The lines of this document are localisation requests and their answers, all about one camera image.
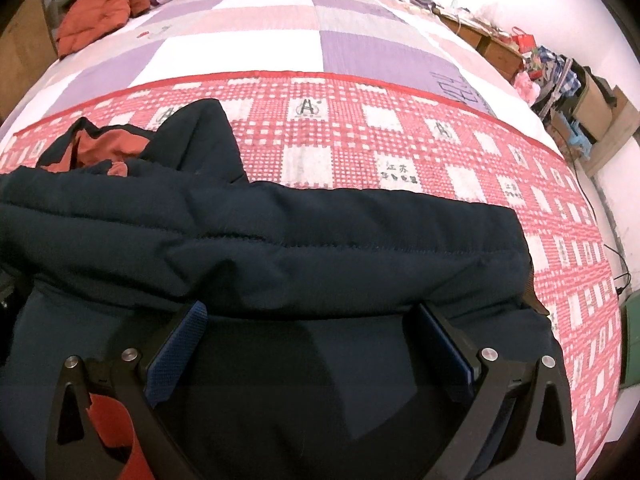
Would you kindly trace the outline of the dark navy winter coat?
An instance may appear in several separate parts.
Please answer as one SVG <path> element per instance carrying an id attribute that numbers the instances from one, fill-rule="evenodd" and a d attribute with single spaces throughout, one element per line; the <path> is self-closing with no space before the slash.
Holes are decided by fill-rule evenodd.
<path id="1" fill-rule="evenodd" d="M 156 131 L 79 119 L 1 178 L 2 477 L 47 479 L 69 356 L 113 359 L 197 302 L 155 413 L 199 479 L 427 479 L 469 401 L 421 306 L 566 376 L 512 209 L 252 182 L 216 100 Z"/>

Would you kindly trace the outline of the pile of colourful clothes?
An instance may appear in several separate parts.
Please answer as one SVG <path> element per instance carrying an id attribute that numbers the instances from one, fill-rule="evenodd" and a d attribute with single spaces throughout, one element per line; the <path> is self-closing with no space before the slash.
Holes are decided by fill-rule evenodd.
<path id="1" fill-rule="evenodd" d="M 534 110 L 541 109 L 558 84 L 561 99 L 577 96 L 584 85 L 574 71 L 572 60 L 544 46 L 538 46 L 525 55 L 525 71 L 540 89 L 533 104 Z"/>

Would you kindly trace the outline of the green cabinet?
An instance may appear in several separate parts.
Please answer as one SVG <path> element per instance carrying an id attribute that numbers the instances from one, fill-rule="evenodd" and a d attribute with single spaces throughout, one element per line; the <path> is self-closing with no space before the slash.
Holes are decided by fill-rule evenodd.
<path id="1" fill-rule="evenodd" d="M 620 309 L 622 316 L 622 368 L 620 388 L 638 385 L 640 379 L 640 292 L 633 292 Z"/>

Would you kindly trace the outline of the cardboard box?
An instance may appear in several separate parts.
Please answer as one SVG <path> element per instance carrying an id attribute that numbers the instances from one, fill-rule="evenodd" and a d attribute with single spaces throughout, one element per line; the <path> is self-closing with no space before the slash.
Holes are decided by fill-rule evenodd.
<path id="1" fill-rule="evenodd" d="M 570 102 L 570 117 L 591 143 L 589 155 L 582 156 L 582 168 L 594 177 L 637 132 L 639 110 L 619 86 L 611 88 L 589 67 L 575 64 L 574 70 L 582 88 Z"/>

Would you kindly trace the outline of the pink gift bag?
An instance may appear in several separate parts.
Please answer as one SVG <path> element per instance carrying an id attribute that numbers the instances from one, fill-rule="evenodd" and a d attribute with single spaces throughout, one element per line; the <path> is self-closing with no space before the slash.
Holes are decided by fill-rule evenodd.
<path id="1" fill-rule="evenodd" d="M 539 84 L 531 80 L 527 72 L 519 72 L 513 79 L 513 88 L 528 106 L 533 106 L 540 96 Z"/>

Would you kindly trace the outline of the red white checkered blanket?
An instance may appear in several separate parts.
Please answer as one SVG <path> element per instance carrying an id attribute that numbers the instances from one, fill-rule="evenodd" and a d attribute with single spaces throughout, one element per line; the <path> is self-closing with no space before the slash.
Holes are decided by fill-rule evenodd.
<path id="1" fill-rule="evenodd" d="M 516 211 L 536 292 L 562 344 L 572 393 L 576 463 L 585 472 L 610 429 L 620 377 L 620 311 L 597 220 L 544 136 L 437 94 L 330 73 L 182 76 L 83 98 L 59 112 L 23 112 L 1 168 L 32 166 L 77 118 L 156 129 L 183 105 L 221 102 L 253 180 L 310 188 L 388 188 Z"/>

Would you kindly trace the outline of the wooden nightstand with drawers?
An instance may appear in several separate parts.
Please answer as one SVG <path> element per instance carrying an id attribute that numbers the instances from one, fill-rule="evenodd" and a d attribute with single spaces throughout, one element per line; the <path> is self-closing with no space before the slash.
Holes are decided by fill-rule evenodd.
<path id="1" fill-rule="evenodd" d="M 523 68 L 524 58 L 521 53 L 477 22 L 446 11 L 437 11 L 436 14 L 456 36 L 480 54 L 505 80 L 512 82 Z"/>

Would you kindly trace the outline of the wooden wardrobe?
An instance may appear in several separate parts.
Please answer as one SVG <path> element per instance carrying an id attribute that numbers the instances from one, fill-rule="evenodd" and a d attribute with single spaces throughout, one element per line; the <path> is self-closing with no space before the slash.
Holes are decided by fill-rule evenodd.
<path id="1" fill-rule="evenodd" d="M 43 0 L 24 0 L 1 34 L 1 121 L 58 58 Z"/>

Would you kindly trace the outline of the orange puffer jacket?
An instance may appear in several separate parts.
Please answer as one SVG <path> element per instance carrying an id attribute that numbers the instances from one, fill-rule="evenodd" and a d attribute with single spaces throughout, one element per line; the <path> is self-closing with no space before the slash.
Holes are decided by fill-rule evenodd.
<path id="1" fill-rule="evenodd" d="M 85 49 L 150 9 L 150 0 L 76 0 L 58 28 L 58 58 L 62 60 Z"/>

